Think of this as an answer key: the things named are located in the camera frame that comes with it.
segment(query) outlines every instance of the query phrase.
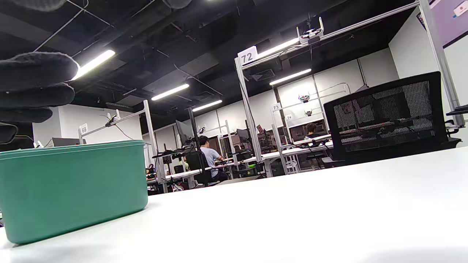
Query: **sticker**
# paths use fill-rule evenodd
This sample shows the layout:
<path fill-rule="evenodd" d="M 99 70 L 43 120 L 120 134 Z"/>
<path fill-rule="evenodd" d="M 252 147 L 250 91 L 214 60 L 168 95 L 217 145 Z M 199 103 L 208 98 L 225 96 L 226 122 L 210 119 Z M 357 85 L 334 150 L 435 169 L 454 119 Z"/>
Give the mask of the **sticker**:
<path fill-rule="evenodd" d="M 468 10 L 468 0 L 463 2 L 461 5 L 457 6 L 453 11 L 455 13 L 455 17 L 464 14 Z"/>
<path fill-rule="evenodd" d="M 80 132 L 81 132 L 82 135 L 84 135 L 85 133 L 88 132 L 88 124 L 87 123 L 80 126 Z"/>
<path fill-rule="evenodd" d="M 256 60 L 258 57 L 257 47 L 249 47 L 248 49 L 237 53 L 237 57 L 241 60 L 242 66 L 247 63 L 250 63 Z"/>
<path fill-rule="evenodd" d="M 274 105 L 271 107 L 271 110 L 272 110 L 272 111 L 276 111 L 276 110 L 279 110 L 279 108 L 281 108 L 281 104 L 280 104 L 280 103 L 276 103 L 276 104 L 274 104 Z"/>

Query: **white desk surface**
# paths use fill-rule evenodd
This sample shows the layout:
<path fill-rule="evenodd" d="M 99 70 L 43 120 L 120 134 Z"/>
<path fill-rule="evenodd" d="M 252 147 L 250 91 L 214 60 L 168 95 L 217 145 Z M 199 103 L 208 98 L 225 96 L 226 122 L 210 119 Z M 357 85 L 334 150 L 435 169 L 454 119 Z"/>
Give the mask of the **white desk surface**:
<path fill-rule="evenodd" d="M 229 167 L 229 166 L 234 166 L 235 163 L 228 163 L 228 164 L 225 164 L 225 165 L 218 165 L 216 166 L 215 168 L 223 168 L 223 167 Z M 211 170 L 212 168 L 211 167 L 206 167 L 205 170 Z M 198 170 L 193 170 L 193 171 L 187 171 L 187 172 L 183 172 L 183 173 L 178 173 L 178 174 L 173 174 L 173 175 L 167 175 L 166 176 L 166 180 L 170 180 L 171 178 L 183 178 L 183 177 L 188 177 L 188 176 L 193 176 L 193 175 L 198 175 L 202 172 L 202 169 L 198 169 Z"/>
<path fill-rule="evenodd" d="M 302 140 L 302 141 L 295 141 L 293 144 L 298 146 L 298 145 L 301 145 L 301 144 L 305 144 L 305 143 L 311 143 L 312 141 L 321 141 L 321 140 L 325 140 L 325 139 L 329 139 L 331 138 L 331 134 L 325 134 L 325 135 L 322 135 L 322 136 L 318 136 L 318 137 L 315 137 L 315 138 L 312 138 L 312 139 L 306 139 L 306 140 Z"/>
<path fill-rule="evenodd" d="M 332 141 L 326 142 L 325 145 L 329 149 L 333 148 L 333 142 Z M 309 148 L 305 148 L 305 149 L 303 149 L 303 148 L 293 148 L 293 149 L 289 149 L 289 150 L 283 150 L 283 155 L 290 156 L 290 155 L 301 154 L 301 153 L 319 152 L 319 151 L 323 151 L 323 150 L 327 149 L 327 147 L 318 146 L 318 147 L 314 147 L 314 148 L 310 148 L 310 149 Z M 279 152 L 262 154 L 262 158 L 263 158 L 264 161 L 269 160 L 269 159 L 279 158 Z M 242 162 L 249 163 L 249 162 L 253 162 L 253 161 L 256 161 L 256 160 L 257 159 L 255 157 L 251 157 L 251 158 L 243 160 Z"/>
<path fill-rule="evenodd" d="M 23 246 L 0 228 L 0 262 L 466 263 L 467 159 L 465 147 L 155 195 Z"/>

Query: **person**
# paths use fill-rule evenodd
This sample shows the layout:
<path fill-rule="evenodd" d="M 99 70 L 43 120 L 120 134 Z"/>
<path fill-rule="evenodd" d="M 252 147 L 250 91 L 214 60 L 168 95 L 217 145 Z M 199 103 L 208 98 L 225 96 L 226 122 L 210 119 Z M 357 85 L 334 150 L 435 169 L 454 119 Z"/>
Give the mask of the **person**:
<path fill-rule="evenodd" d="M 315 134 L 315 129 L 317 128 L 317 125 L 313 123 L 309 123 L 307 124 L 306 128 L 307 128 L 307 135 L 304 137 L 304 140 L 312 139 L 318 136 L 317 134 Z"/>
<path fill-rule="evenodd" d="M 187 159 L 185 157 L 183 158 L 183 163 L 184 163 L 184 166 L 185 166 L 185 171 L 189 171 L 190 167 L 189 167 L 189 164 L 187 163 Z M 179 165 L 183 165 L 181 157 L 179 157 Z"/>
<path fill-rule="evenodd" d="M 223 157 L 215 150 L 210 148 L 210 142 L 208 140 L 208 137 L 202 135 L 200 136 L 200 150 L 203 152 L 203 154 L 206 157 L 206 161 L 208 162 L 208 166 L 214 168 L 214 161 L 222 161 Z M 219 169 L 212 169 L 211 170 L 211 177 L 212 177 L 212 182 L 216 181 L 225 181 L 229 179 L 227 174 Z"/>

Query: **ceiling light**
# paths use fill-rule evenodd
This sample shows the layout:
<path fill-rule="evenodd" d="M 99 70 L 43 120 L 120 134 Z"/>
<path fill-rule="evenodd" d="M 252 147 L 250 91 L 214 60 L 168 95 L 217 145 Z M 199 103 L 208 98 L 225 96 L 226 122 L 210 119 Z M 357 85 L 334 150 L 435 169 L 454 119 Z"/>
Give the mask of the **ceiling light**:
<path fill-rule="evenodd" d="M 84 74 L 90 72 L 95 67 L 97 67 L 100 64 L 104 63 L 104 61 L 106 61 L 106 60 L 110 59 L 111 57 L 113 57 L 115 54 L 116 53 L 114 51 L 107 50 L 106 52 L 104 52 L 101 55 L 97 56 L 97 58 L 91 60 L 90 62 L 88 62 L 84 66 L 80 67 L 78 69 L 78 72 L 76 73 L 76 76 L 74 78 L 72 78 L 72 80 L 75 80 L 75 79 L 83 76 Z"/>
<path fill-rule="evenodd" d="M 276 47 L 273 47 L 273 48 L 270 48 L 266 51 L 263 51 L 261 52 L 260 54 L 258 54 L 257 58 L 263 58 L 263 57 L 266 57 L 268 55 L 271 55 L 273 53 L 276 53 L 280 50 L 283 50 L 285 48 L 287 48 L 288 46 L 292 46 L 294 44 L 296 44 L 297 42 L 299 42 L 299 38 L 294 38 L 294 39 L 291 39 L 287 42 L 284 42 L 282 43 L 281 45 L 277 45 Z"/>
<path fill-rule="evenodd" d="M 297 77 L 297 76 L 301 76 L 301 75 L 307 74 L 307 73 L 309 73 L 309 72 L 311 72 L 311 71 L 312 71 L 312 69 L 306 69 L 306 70 L 304 70 L 304 71 L 297 72 L 296 74 L 292 74 L 292 75 L 287 76 L 287 77 L 284 77 L 284 78 L 282 78 L 282 79 L 275 80 L 275 81 L 273 81 L 272 83 L 270 83 L 270 85 L 273 86 L 273 85 L 278 84 L 278 83 L 280 83 L 280 82 L 283 82 L 283 81 L 286 81 L 286 80 L 290 80 L 290 79 L 295 78 L 295 77 Z"/>
<path fill-rule="evenodd" d="M 168 90 L 168 91 L 166 91 L 166 92 L 164 92 L 164 93 L 161 93 L 161 94 L 159 94 L 159 95 L 156 95 L 156 96 L 152 97 L 151 99 L 154 100 L 154 101 L 156 101 L 156 100 L 159 100 L 159 99 L 161 99 L 161 98 L 167 97 L 167 96 L 169 96 L 169 95 L 171 95 L 171 94 L 174 94 L 174 93 L 176 93 L 176 92 L 179 92 L 179 91 L 181 91 L 181 90 L 184 90 L 184 89 L 186 89 L 186 88 L 188 88 L 188 87 L 189 87 L 188 84 L 183 84 L 182 86 L 173 88 L 172 90 Z"/>
<path fill-rule="evenodd" d="M 215 102 L 209 103 L 209 104 L 207 104 L 207 105 L 203 105 L 203 106 L 200 106 L 200 107 L 198 107 L 198 108 L 194 108 L 192 111 L 203 110 L 203 109 L 206 109 L 206 108 L 211 107 L 211 106 L 213 106 L 213 105 L 220 104 L 221 102 L 223 102 L 223 101 L 222 101 L 222 100 L 215 101 Z"/>

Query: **man sitting at desk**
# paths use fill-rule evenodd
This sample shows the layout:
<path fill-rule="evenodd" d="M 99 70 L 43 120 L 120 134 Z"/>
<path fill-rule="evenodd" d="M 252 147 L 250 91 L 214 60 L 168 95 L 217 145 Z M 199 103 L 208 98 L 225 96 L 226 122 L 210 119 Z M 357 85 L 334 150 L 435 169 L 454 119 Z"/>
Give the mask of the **man sitting at desk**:
<path fill-rule="evenodd" d="M 307 127 L 307 135 L 304 137 L 304 140 L 318 137 L 318 135 L 315 134 L 315 129 L 317 128 L 317 125 L 315 125 L 313 123 L 309 123 L 309 124 L 307 124 L 306 127 Z"/>
<path fill-rule="evenodd" d="M 209 147 L 210 147 L 210 142 L 208 141 L 208 137 L 204 135 L 200 136 L 200 150 L 202 150 L 203 154 L 205 155 L 206 161 L 208 162 L 208 166 L 214 168 L 215 167 L 214 161 L 215 160 L 222 161 L 223 157 L 218 152 L 216 152 L 215 150 Z M 213 182 L 215 181 L 222 182 L 222 181 L 229 179 L 229 177 L 224 171 L 218 170 L 218 169 L 211 170 L 211 177 L 212 177 Z"/>

